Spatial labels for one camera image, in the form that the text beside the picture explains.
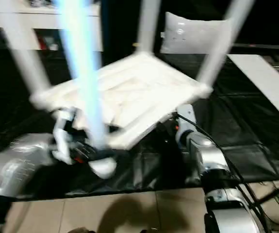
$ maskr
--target white pillow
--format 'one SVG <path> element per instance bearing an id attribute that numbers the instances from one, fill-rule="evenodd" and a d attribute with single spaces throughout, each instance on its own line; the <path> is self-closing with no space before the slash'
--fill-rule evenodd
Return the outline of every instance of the white pillow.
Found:
<path id="1" fill-rule="evenodd" d="M 210 53 L 218 34 L 229 27 L 226 20 L 189 20 L 169 12 L 165 21 L 161 53 Z"/>

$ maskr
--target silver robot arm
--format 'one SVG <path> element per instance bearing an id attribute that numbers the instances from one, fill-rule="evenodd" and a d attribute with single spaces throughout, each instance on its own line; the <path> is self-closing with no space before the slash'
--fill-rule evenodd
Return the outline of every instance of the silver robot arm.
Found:
<path id="1" fill-rule="evenodd" d="M 41 166 L 50 166 L 55 159 L 49 147 L 49 133 L 28 134 L 0 152 L 0 232 L 12 202 Z"/>
<path id="2" fill-rule="evenodd" d="M 88 144 L 84 131 L 72 128 L 74 109 L 59 112 L 53 134 L 25 135 L 0 152 L 0 232 L 12 202 L 40 167 L 51 166 L 57 160 L 69 165 L 80 160 L 102 179 L 115 171 L 115 151 L 97 151 Z"/>
<path id="3" fill-rule="evenodd" d="M 177 109 L 180 116 L 195 123 L 191 105 Z M 198 174 L 205 193 L 206 233 L 259 233 L 238 183 L 232 178 L 223 152 L 194 125 L 180 118 L 176 140 L 195 156 Z"/>

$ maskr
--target white shelf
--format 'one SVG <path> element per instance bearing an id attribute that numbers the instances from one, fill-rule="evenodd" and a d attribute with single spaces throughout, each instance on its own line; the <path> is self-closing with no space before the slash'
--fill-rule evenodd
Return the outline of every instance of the white shelf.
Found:
<path id="1" fill-rule="evenodd" d="M 13 4 L 16 4 L 16 13 L 26 14 L 59 14 L 56 7 L 31 7 L 26 0 L 12 0 Z M 91 4 L 86 8 L 87 16 L 99 16 L 100 4 Z"/>

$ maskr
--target black plastic sheet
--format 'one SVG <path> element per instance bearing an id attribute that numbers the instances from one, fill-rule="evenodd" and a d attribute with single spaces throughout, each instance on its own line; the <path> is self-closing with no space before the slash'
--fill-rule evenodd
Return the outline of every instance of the black plastic sheet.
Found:
<path id="1" fill-rule="evenodd" d="M 69 80 L 63 55 L 40 54 L 53 84 Z M 203 56 L 160 55 L 194 78 Z M 50 133 L 54 119 L 34 109 L 11 55 L 0 50 L 0 150 L 25 133 Z M 227 60 L 215 91 L 194 104 L 202 126 L 220 144 L 245 182 L 279 180 L 279 112 L 251 81 Z M 22 199 L 131 193 L 200 186 L 192 155 L 174 141 L 174 120 L 159 124 L 130 151 L 121 151 L 117 170 L 108 180 L 88 165 L 58 163 L 44 167 L 26 187 Z"/>

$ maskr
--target tile floor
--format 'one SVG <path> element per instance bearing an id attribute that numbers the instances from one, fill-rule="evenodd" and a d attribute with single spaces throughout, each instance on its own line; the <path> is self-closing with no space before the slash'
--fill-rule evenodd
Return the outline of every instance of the tile floor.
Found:
<path id="1" fill-rule="evenodd" d="M 258 197 L 272 189 L 270 183 L 252 184 Z M 279 221 L 274 201 L 264 206 Z M 161 229 L 163 233 L 204 233 L 202 189 L 180 189 L 135 194 L 16 202 L 8 216 L 6 233 L 67 233 L 86 227 L 97 233 L 140 233 Z"/>

